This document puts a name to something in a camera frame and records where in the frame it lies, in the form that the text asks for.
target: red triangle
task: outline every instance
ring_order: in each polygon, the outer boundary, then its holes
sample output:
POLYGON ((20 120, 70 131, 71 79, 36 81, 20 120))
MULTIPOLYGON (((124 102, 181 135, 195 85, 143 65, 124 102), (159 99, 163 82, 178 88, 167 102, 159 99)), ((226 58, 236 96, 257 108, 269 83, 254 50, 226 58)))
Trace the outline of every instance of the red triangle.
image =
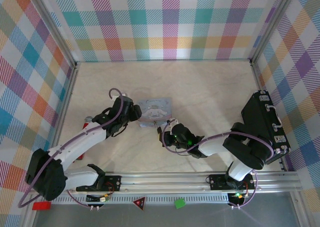
POLYGON ((133 201, 133 203, 139 207, 139 209, 141 209, 142 211, 144 210, 145 208, 145 202, 146 202, 146 197, 141 197, 141 198, 138 198, 136 199, 135 201, 133 201))

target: black case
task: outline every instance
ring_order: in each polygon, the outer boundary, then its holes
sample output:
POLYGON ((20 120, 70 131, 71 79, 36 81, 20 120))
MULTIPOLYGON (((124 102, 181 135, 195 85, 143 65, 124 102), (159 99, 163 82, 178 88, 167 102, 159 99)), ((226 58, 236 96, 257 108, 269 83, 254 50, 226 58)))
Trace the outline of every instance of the black case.
POLYGON ((241 111, 244 124, 272 141, 274 155, 266 164, 289 153, 291 147, 268 91, 255 92, 241 111))

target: white floor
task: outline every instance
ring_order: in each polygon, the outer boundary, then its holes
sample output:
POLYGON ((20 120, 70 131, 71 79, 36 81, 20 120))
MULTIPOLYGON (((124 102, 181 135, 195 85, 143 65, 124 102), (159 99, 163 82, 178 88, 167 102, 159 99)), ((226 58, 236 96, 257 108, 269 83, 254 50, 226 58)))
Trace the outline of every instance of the white floor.
MULTIPOLYGON (((195 135, 211 136, 241 122, 241 110, 257 86, 246 61, 151 61, 82 63, 66 114, 60 143, 83 126, 86 116, 111 107, 110 88, 134 102, 172 98, 172 115, 195 135)), ((224 152, 196 159, 170 153, 155 128, 130 123, 121 135, 97 144, 71 168, 95 164, 108 172, 225 171, 233 156, 224 152)), ((280 170, 277 161, 265 171, 280 170)))

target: cartoon character picture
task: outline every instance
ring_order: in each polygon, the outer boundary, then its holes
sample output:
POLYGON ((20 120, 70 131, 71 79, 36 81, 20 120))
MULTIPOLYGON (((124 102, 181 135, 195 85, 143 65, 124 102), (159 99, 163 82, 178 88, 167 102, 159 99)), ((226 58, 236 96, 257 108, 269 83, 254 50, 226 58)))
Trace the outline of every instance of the cartoon character picture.
POLYGON ((150 105, 148 110, 142 114, 142 116, 149 118, 149 119, 159 119, 166 116, 168 112, 163 111, 159 108, 158 105, 150 105))

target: plaid fabric backdrop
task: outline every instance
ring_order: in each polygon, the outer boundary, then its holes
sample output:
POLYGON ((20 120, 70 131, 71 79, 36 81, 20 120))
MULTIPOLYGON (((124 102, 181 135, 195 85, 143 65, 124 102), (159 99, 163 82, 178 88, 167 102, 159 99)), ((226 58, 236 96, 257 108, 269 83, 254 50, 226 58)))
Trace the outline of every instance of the plaid fabric backdrop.
POLYGON ((30 0, 0 0, 0 226, 18 226, 33 151, 47 149, 71 73, 30 0))
POLYGON ((266 6, 274 10, 280 2, 270 1, 44 0, 44 3, 70 48, 78 50, 75 57, 96 62, 247 59, 259 31, 259 36, 263 35, 274 13, 263 15, 266 6))
POLYGON ((320 1, 292 0, 258 61, 282 119, 308 204, 320 226, 320 1))

